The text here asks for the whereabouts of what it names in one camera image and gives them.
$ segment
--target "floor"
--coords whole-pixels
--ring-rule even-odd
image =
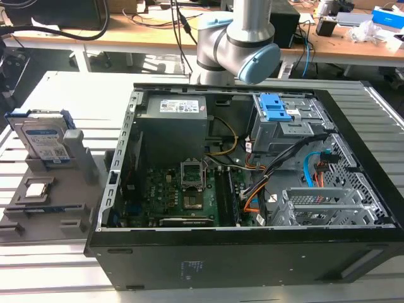
[[[26,49],[30,56],[30,62],[22,76],[15,91],[14,98],[16,106],[20,106],[35,88],[43,74],[48,70],[57,71],[78,71],[77,67],[70,65],[68,50],[45,50],[45,49]],[[165,73],[181,73],[178,56],[151,56],[144,54],[133,54],[134,65],[126,66],[126,56],[123,53],[108,53],[111,67],[106,68],[106,58],[103,54],[97,57],[100,60],[94,60],[92,69],[94,72],[101,73],[140,73],[141,67],[156,70]],[[304,69],[304,63],[300,63],[297,69],[292,73],[291,78],[300,78]],[[394,109],[401,115],[404,114],[404,86],[398,90],[393,90],[389,83],[379,74],[377,67],[372,66],[354,66],[350,70],[349,77],[338,76],[340,72],[337,68],[327,64],[318,64],[318,74],[316,74],[315,65],[312,64],[306,74],[306,78],[322,80],[366,80],[386,99]]]

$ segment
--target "power supply label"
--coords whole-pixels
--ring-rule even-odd
[[[160,102],[160,112],[199,112],[198,100],[162,100]]]

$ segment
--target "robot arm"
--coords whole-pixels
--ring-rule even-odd
[[[234,76],[247,84],[265,80],[280,61],[272,43],[271,0],[234,0],[234,12],[204,14],[198,25],[198,70],[191,82],[228,85]]]

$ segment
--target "black speaker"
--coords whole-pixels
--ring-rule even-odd
[[[292,46],[300,14],[287,0],[273,0],[270,21],[275,27],[273,43],[281,49]]]

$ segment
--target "workbench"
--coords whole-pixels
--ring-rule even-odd
[[[295,9],[300,13],[313,13],[314,8],[304,8],[301,5],[295,5]],[[184,16],[196,16],[204,13],[204,9],[181,9]],[[354,10],[353,13],[370,13],[370,11]],[[150,11],[142,15],[143,22],[160,20],[160,23],[171,20],[170,11]],[[196,28],[197,18],[189,20],[189,24]],[[307,32],[309,26],[302,25]],[[185,54],[196,55],[196,46],[191,38],[182,29],[182,47]],[[348,28],[335,27],[331,37],[320,37],[316,34],[316,25],[311,25],[309,41],[313,43],[316,55],[310,61],[334,64],[366,65],[366,66],[392,66],[404,67],[404,49],[392,53],[384,43],[377,45],[371,42],[353,43],[345,36]],[[85,30],[68,30],[69,33],[76,35],[90,36],[95,32]],[[197,38],[197,30],[193,30],[193,35]],[[65,49],[74,51],[80,71],[91,71],[87,52],[105,51],[105,52],[124,52],[127,54],[128,65],[132,64],[131,54],[179,54],[177,42],[175,41],[172,29],[162,30],[147,28],[134,25],[123,15],[112,15],[108,31],[103,37],[95,41],[79,41],[65,37],[40,36],[35,32],[15,33],[17,39],[24,47],[34,49]],[[19,43],[13,38],[4,39],[8,47],[20,47]],[[279,72],[279,78],[288,78],[293,63],[299,60],[303,53],[303,45],[293,45],[291,49],[282,49],[282,66]]]
[[[84,145],[102,155],[117,145],[133,83],[187,83],[183,76],[47,72],[24,109],[66,109],[85,135]],[[404,194],[404,121],[367,83],[266,80],[264,85],[329,91],[393,183]],[[19,185],[27,155],[7,127],[0,135],[0,216]],[[86,239],[2,246],[0,301],[8,302],[335,302],[404,299],[404,257],[396,257],[346,285],[215,288],[116,292],[96,259],[83,255]]]

